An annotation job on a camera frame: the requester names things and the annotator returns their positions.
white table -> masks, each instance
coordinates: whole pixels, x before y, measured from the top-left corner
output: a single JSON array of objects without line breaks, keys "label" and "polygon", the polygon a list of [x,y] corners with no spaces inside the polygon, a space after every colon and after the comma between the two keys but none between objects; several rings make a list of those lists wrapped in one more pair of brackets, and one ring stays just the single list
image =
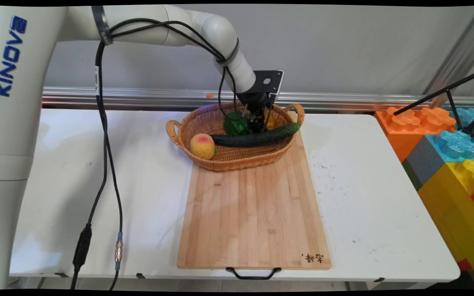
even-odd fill
[{"label": "white table", "polygon": [[[192,162],[165,124],[186,112],[107,111],[124,210],[120,277],[231,279],[178,269]],[[308,114],[303,142],[332,268],[283,270],[276,280],[447,282],[459,268],[372,116]],[[96,110],[43,109],[13,246],[11,276],[72,276],[74,248],[103,176]],[[119,214],[111,174],[80,277],[113,277]],[[266,275],[268,271],[239,271]]]}]

gray lego block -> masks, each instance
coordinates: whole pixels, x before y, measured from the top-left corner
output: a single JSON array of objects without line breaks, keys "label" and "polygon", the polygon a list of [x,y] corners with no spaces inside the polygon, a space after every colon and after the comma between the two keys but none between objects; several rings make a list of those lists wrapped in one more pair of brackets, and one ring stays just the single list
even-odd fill
[{"label": "gray lego block", "polygon": [[412,150],[407,160],[421,184],[425,184],[444,165],[444,159],[425,136]]},{"label": "gray lego block", "polygon": [[418,176],[416,176],[416,173],[412,169],[411,164],[409,163],[408,159],[405,159],[403,161],[402,167],[407,173],[407,176],[409,176],[409,179],[411,180],[411,183],[414,186],[414,189],[416,189],[416,191],[420,190],[423,184],[422,182],[420,182],[420,179],[418,178]]}]

cucumber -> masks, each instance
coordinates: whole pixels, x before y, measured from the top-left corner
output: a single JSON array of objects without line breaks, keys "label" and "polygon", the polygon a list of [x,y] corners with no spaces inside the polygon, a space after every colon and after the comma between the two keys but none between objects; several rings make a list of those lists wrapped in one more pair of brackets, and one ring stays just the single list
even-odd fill
[{"label": "cucumber", "polygon": [[271,131],[264,131],[257,134],[248,134],[240,136],[232,135],[210,135],[216,145],[230,147],[247,147],[267,144],[271,142],[282,141],[299,131],[301,124],[290,123],[278,127]]}]

black mounting bracket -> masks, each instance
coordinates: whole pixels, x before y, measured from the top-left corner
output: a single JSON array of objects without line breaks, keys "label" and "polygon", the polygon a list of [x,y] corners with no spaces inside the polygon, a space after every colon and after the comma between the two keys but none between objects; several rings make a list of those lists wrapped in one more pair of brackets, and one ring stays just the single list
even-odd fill
[{"label": "black mounting bracket", "polygon": [[281,87],[281,82],[283,80],[284,71],[275,70],[275,71],[254,71],[256,74],[256,82],[253,84],[252,88],[243,92],[243,94],[248,93],[272,93],[278,94],[279,88]]}]

plastic fruit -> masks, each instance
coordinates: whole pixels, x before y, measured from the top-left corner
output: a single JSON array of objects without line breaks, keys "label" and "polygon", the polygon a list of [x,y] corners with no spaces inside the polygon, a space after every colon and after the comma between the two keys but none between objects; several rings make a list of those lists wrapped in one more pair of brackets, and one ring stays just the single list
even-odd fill
[{"label": "plastic fruit", "polygon": [[277,126],[277,123],[275,122],[275,119],[273,118],[273,114],[270,113],[270,118],[268,119],[268,123],[267,123],[267,117],[268,117],[268,111],[265,110],[265,124],[267,125],[267,131],[274,130],[275,127]]},{"label": "plastic fruit", "polygon": [[223,123],[224,131],[228,135],[238,136],[238,135],[247,135],[248,134],[248,119],[244,118],[240,113],[230,112],[226,114]]},{"label": "plastic fruit", "polygon": [[215,155],[215,143],[207,134],[196,134],[191,138],[190,150],[196,157],[212,159]]}]

